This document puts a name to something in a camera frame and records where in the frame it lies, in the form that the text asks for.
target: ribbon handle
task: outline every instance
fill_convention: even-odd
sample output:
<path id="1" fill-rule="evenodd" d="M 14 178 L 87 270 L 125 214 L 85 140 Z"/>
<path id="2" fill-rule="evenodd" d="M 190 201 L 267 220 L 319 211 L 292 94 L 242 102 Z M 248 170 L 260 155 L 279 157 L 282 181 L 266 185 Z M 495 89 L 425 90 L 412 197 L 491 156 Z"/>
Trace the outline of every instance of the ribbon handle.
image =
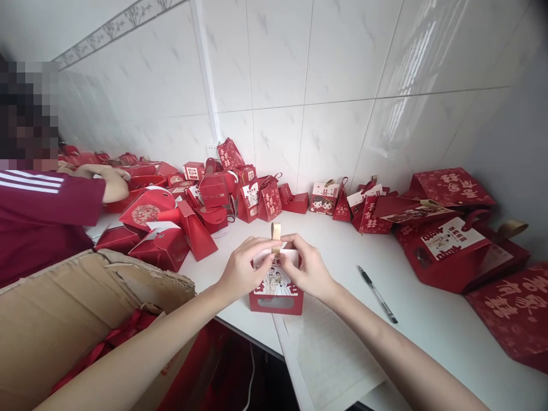
<path id="1" fill-rule="evenodd" d="M 272 225 L 270 227 L 270 232 L 271 232 L 272 240 L 280 241 L 281 224 L 280 223 L 272 223 Z M 280 247 L 272 247 L 272 253 L 278 255 L 280 253 Z"/>

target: cartoon couple illustration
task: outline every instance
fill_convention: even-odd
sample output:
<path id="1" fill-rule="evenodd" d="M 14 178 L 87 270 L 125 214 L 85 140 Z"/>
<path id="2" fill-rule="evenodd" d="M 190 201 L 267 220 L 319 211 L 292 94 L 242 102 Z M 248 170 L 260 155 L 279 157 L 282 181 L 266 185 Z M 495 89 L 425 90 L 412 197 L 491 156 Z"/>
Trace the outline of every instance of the cartoon couple illustration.
<path id="1" fill-rule="evenodd" d="M 321 196 L 315 196 L 312 199 L 312 205 L 310 207 L 310 211 L 332 215 L 333 206 L 334 206 L 333 200 L 324 199 Z"/>
<path id="2" fill-rule="evenodd" d="M 268 295 L 288 296 L 292 295 L 291 290 L 287 287 L 290 283 L 289 279 L 284 273 L 276 271 L 274 267 L 270 267 L 270 270 L 263 280 L 264 293 Z"/>

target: hand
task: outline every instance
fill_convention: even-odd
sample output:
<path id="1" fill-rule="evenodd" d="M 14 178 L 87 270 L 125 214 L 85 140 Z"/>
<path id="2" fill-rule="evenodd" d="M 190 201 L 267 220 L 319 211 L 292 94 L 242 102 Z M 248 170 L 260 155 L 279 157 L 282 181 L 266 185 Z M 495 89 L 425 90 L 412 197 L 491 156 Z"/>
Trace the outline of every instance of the hand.
<path id="1" fill-rule="evenodd" d="M 251 266 L 253 258 L 261 251 L 279 246 L 281 241 L 249 237 L 232 251 L 223 275 L 217 282 L 223 295 L 229 298 L 230 304 L 249 294 L 261 284 L 272 265 L 274 254 L 268 255 L 258 269 Z"/>
<path id="2" fill-rule="evenodd" d="M 308 244 L 299 234 L 289 234 L 281 237 L 289 247 L 294 246 L 303 259 L 300 269 L 295 267 L 283 254 L 280 254 L 281 267 L 291 281 L 304 292 L 316 297 L 323 303 L 333 295 L 337 283 L 331 278 L 329 271 L 321 259 L 320 251 Z"/>

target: black pen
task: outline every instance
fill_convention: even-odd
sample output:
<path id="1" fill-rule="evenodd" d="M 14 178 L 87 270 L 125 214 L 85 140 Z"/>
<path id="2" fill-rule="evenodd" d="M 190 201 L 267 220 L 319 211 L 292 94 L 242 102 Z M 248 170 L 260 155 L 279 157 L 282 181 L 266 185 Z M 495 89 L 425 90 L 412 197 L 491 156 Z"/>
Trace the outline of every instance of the black pen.
<path id="1" fill-rule="evenodd" d="M 394 317 L 394 314 L 392 313 L 392 311 L 390 310 L 390 308 L 386 304 L 386 301 L 384 301 L 382 296 L 379 294 L 379 292 L 377 290 L 377 287 L 375 287 L 375 285 L 373 284 L 373 281 L 371 281 L 371 279 L 369 278 L 367 273 L 359 265 L 358 265 L 358 269 L 360 270 L 361 276 L 364 278 L 364 280 L 367 283 L 367 285 L 369 286 L 369 288 L 372 289 L 373 292 L 375 293 L 375 295 L 377 296 L 378 302 L 381 303 L 382 309 L 384 310 L 384 312 L 386 313 L 388 318 L 390 318 L 390 321 L 393 322 L 394 324 L 397 324 L 398 320 L 396 320 L 396 317 Z"/>

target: white table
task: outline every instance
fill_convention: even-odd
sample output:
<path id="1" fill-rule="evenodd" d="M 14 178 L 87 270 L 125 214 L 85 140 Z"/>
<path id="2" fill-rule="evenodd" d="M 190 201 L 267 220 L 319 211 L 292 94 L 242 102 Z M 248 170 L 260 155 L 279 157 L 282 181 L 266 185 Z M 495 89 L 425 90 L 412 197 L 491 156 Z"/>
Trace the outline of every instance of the white table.
<path id="1" fill-rule="evenodd" d="M 548 409 L 548 376 L 507 357 L 466 300 L 418 281 L 392 235 L 359 235 L 349 223 L 324 215 L 283 212 L 282 234 L 298 232 L 317 247 L 333 278 L 386 319 L 356 264 L 368 273 L 390 306 L 402 334 L 455 375 L 492 410 Z M 232 250 L 249 236 L 270 237 L 270 223 L 236 220 L 216 241 L 219 250 L 196 262 L 189 254 L 179 273 L 201 292 L 221 276 Z M 249 299 L 235 302 L 218 317 L 242 335 L 281 356 L 272 316 L 251 312 Z M 375 411 L 409 409 L 391 382 L 362 398 Z"/>

